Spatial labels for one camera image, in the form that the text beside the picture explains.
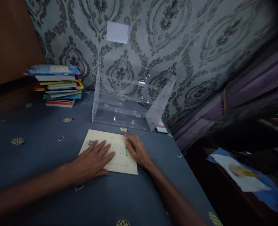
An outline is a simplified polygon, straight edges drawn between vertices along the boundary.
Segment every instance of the card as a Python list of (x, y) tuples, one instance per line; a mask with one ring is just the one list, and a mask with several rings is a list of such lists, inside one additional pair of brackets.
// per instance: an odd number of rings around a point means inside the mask
[(103, 140), (107, 140), (105, 146), (109, 143), (111, 144), (106, 155), (115, 152), (114, 158), (105, 165), (104, 169), (118, 173), (138, 175), (137, 163), (128, 153), (125, 143), (126, 138), (123, 135), (89, 130), (78, 155), (88, 149), (90, 141), (94, 140), (98, 141), (97, 144)]

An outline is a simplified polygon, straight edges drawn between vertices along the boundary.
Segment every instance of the wallpaper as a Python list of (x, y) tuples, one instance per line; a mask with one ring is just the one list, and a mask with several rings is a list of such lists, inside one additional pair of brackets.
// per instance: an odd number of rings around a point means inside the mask
[[(94, 88), (97, 62), (112, 76), (177, 82), (164, 111), (175, 122), (202, 105), (278, 31), (266, 0), (25, 0), (50, 64), (75, 64)], [(130, 25), (128, 44), (106, 40), (107, 21)], [(135, 94), (123, 84), (113, 91)], [(153, 93), (146, 93), (155, 98)]]

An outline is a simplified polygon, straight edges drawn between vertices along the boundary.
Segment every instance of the hand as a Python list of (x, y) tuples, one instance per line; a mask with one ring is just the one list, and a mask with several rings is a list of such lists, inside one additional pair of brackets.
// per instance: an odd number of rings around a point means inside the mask
[(152, 160), (140, 138), (137, 135), (128, 133), (123, 134), (123, 136), (127, 138), (126, 147), (133, 159), (144, 168), (152, 165)]
[(103, 168), (114, 158), (115, 152), (104, 157), (111, 147), (111, 144), (104, 147), (105, 143), (106, 140), (96, 146), (97, 140), (94, 141), (87, 150), (66, 165), (68, 178), (72, 185), (81, 185), (95, 177), (109, 175), (109, 172)]

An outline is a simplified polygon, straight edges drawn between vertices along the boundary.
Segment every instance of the white paper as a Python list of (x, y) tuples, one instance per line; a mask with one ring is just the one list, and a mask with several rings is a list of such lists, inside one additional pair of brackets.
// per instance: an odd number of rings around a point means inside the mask
[(127, 44), (129, 39), (130, 26), (108, 21), (107, 22), (107, 41)]
[(230, 175), (230, 177), (232, 177), (232, 179), (237, 183), (237, 185), (241, 188), (242, 191), (252, 192), (252, 191), (261, 191), (261, 190), (271, 190), (271, 188), (266, 186), (256, 177), (236, 176), (229, 169), (229, 165), (241, 166), (241, 164), (239, 164), (239, 162), (236, 161), (235, 159), (229, 156), (224, 156), (219, 154), (211, 154), (210, 156), (212, 156), (214, 160), (226, 170), (226, 172)]
[(107, 140), (105, 146), (109, 143), (111, 144), (111, 148), (106, 155), (113, 151), (115, 152), (114, 158), (104, 167), (104, 169), (118, 173), (138, 175), (137, 163), (128, 152), (125, 144), (126, 138), (123, 135), (98, 130), (89, 130), (78, 155), (83, 153), (83, 151), (89, 147), (88, 144), (90, 141), (94, 140), (98, 140), (98, 144), (103, 140)]
[(63, 65), (51, 65), (50, 72), (69, 72), (69, 68)]

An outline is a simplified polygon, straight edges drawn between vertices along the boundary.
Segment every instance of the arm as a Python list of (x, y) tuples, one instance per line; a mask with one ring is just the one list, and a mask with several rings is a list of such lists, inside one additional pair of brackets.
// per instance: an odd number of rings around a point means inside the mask
[(104, 157), (111, 146), (108, 144), (104, 147), (105, 143), (106, 141), (103, 141), (96, 145), (97, 141), (94, 141), (71, 163), (0, 190), (0, 217), (68, 186), (77, 186), (92, 178), (109, 175), (109, 172), (102, 168), (112, 160), (115, 153)]
[(126, 147), (133, 159), (149, 172), (155, 182), (175, 225), (206, 225), (176, 187), (155, 166), (139, 137), (131, 134), (124, 134), (124, 136), (127, 138)]

